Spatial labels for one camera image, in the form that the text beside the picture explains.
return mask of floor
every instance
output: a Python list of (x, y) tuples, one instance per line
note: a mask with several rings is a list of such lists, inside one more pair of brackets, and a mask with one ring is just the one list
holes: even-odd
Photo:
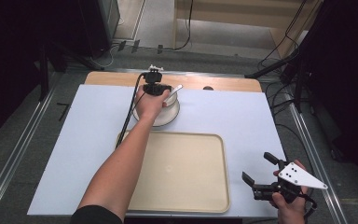
[[(142, 6), (143, 13), (139, 17), (136, 29), (128, 34), (118, 36), (113, 41), (127, 40), (128, 45), (132, 45), (134, 40), (140, 40), (139, 46), (147, 48), (147, 50), (139, 55), (132, 54), (130, 47), (121, 52), (117, 52), (117, 49), (106, 52), (102, 58), (95, 62), (109, 65), (106, 66), (107, 70), (114, 68), (146, 69), (150, 63), (157, 62), (160, 64), (156, 65), (164, 65), (167, 70), (171, 71), (213, 72), (243, 77), (244, 73), (254, 72), (255, 65), (275, 48), (267, 28), (192, 21), (191, 42), (183, 49), (183, 54), (169, 52), (157, 55), (158, 45), (163, 45), (164, 48), (172, 47), (172, 19), (170, 17), (172, 16), (173, 2), (165, 0), (139, 1), (144, 4), (135, 4), (135, 0), (119, 2), (136, 5), (135, 8), (138, 11)], [(129, 19), (126, 17), (120, 23), (124, 25), (128, 21)], [(187, 39), (186, 21), (179, 21), (178, 25), (177, 45), (180, 46)], [(266, 64), (279, 59), (279, 55), (273, 52), (270, 58), (271, 60)], [(34, 133), (33, 140), (28, 143), (27, 153), (23, 155), (24, 158), (13, 176), (13, 184), (6, 186), (6, 194), (0, 198), (0, 223), (8, 223), (9, 220), (11, 223), (67, 223), (68, 219), (64, 217), (27, 217), (25, 213), (62, 127), (62, 121), (59, 119), (64, 107), (58, 104), (68, 104), (72, 101), (76, 94), (76, 87), (84, 82), (87, 73), (88, 71), (77, 64), (71, 67), (68, 72), (69, 76), (68, 74), (60, 75), (62, 78), (59, 80), (56, 93), (52, 96), (44, 117), (39, 120), (39, 128)], [(273, 73), (270, 75), (270, 79), (265, 77), (260, 79), (263, 91), (267, 96), (279, 93), (282, 84), (271, 84), (278, 80), (278, 76), (278, 73)], [(0, 132), (0, 171), (11, 153), (11, 149), (16, 145), (16, 142), (10, 142), (8, 136), (13, 139), (21, 137), (21, 132), (37, 107), (37, 94), (38, 90), (35, 90), (24, 100), (23, 105)], [(281, 100), (288, 96), (288, 94), (282, 93), (278, 95), (282, 97)], [(339, 163), (331, 159), (318, 121), (312, 116), (309, 106), (304, 106), (302, 116), (308, 123), (307, 128), (311, 132), (312, 144), (321, 150), (320, 156), (324, 161), (324, 169), (329, 174), (332, 188), (339, 196), (341, 208), (346, 214), (348, 222), (343, 223), (358, 223), (358, 167), (351, 163)], [(277, 120), (280, 123), (289, 124), (294, 130), (298, 128), (298, 124), (293, 121), (293, 114), (294, 112), (291, 110), (284, 110), (279, 113)], [(283, 126), (277, 127), (277, 130), (282, 137), (283, 147), (290, 151), (290, 157), (306, 161), (307, 157), (303, 151), (302, 142), (298, 141), (297, 137)], [(339, 223), (332, 218), (328, 205), (324, 203), (325, 195), (315, 190), (314, 197), (320, 202), (320, 210), (312, 215), (310, 223)], [(254, 220), (244, 220), (243, 223), (254, 223)], [(261, 223), (276, 223), (276, 220), (264, 220)]]
[[(139, 46), (145, 48), (157, 48), (158, 45), (173, 48), (173, 2), (118, 1), (123, 9), (115, 40), (139, 40)], [(132, 22), (135, 18), (140, 18), (138, 26)], [(208, 21), (191, 21), (190, 25), (191, 39), (183, 48), (185, 51), (264, 59), (275, 48), (269, 28), (266, 27)], [(187, 37), (188, 20), (178, 20), (175, 46), (183, 46)], [(278, 53), (272, 52), (271, 58), (279, 59)]]

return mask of metal rail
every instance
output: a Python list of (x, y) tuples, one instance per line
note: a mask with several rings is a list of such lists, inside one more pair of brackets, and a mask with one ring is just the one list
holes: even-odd
[(43, 118), (43, 115), (48, 108), (48, 104), (61, 76), (61, 74), (53, 74), (51, 79), (51, 90), (48, 92), (45, 99), (37, 104), (33, 115), (28, 121), (19, 141), (17, 142), (16, 146), (14, 146), (9, 158), (7, 159), (7, 163), (5, 164), (4, 168), (0, 173), (0, 201), (3, 198), (5, 191), (7, 190), (7, 187), (10, 183), (10, 180), (15, 174), (27, 147), (32, 140), (32, 137), (34, 135), (34, 132), (36, 131), (37, 126), (39, 125), (40, 120)]
[[(290, 88), (288, 87), (286, 87), (286, 91), (291, 92)], [(285, 94), (285, 95), (288, 100), (292, 99), (289, 94)], [(336, 192), (334, 191), (333, 184), (331, 183), (330, 178), (328, 177), (328, 174), (324, 169), (324, 165), (321, 161), (321, 158), (319, 157), (318, 151), (315, 145), (313, 144), (309, 129), (307, 128), (303, 115), (297, 113), (294, 104), (290, 104), (290, 110), (292, 112), (300, 136), (304, 142), (308, 157), (310, 158), (310, 163), (315, 170), (315, 175), (328, 186), (328, 189), (322, 190), (322, 193), (324, 195), (324, 199), (330, 210), (330, 214), (332, 219), (334, 220), (334, 223), (337, 224), (348, 223), (348, 220), (346, 219), (344, 212), (342, 210), (341, 203), (339, 202), (339, 198), (336, 195)]]

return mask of white table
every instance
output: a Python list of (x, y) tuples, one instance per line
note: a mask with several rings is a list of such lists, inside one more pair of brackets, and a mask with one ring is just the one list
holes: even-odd
[[(115, 147), (133, 87), (81, 85), (50, 156), (28, 215), (71, 216), (93, 174)], [(268, 202), (255, 201), (241, 180), (276, 181), (268, 151), (284, 159), (281, 142), (262, 92), (180, 90), (180, 112), (165, 132), (214, 133), (223, 138), (231, 205), (223, 214), (129, 212), (129, 217), (276, 217)], [(131, 118), (129, 129), (136, 120)]]

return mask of beige tray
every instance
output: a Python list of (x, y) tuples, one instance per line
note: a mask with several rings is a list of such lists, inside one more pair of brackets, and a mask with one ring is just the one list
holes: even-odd
[(130, 210), (224, 213), (229, 208), (223, 140), (152, 132)]

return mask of black mount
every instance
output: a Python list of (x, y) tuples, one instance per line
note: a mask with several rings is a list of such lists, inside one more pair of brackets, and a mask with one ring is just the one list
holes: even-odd
[[(269, 152), (264, 153), (264, 158), (274, 165), (278, 164), (279, 171), (283, 170), (284, 167), (289, 164), (287, 161), (278, 160)], [(252, 188), (255, 200), (272, 201), (272, 194), (274, 192), (280, 192), (287, 203), (292, 203), (301, 192), (300, 186), (296, 186), (279, 177), (277, 182), (270, 185), (258, 185), (255, 184), (255, 181), (250, 176), (242, 172), (242, 180)]]
[(162, 74), (158, 69), (151, 68), (150, 72), (144, 73), (144, 78), (147, 83), (144, 85), (144, 91), (149, 95), (159, 96), (165, 90), (172, 90), (172, 86), (156, 83), (160, 82), (162, 79)]

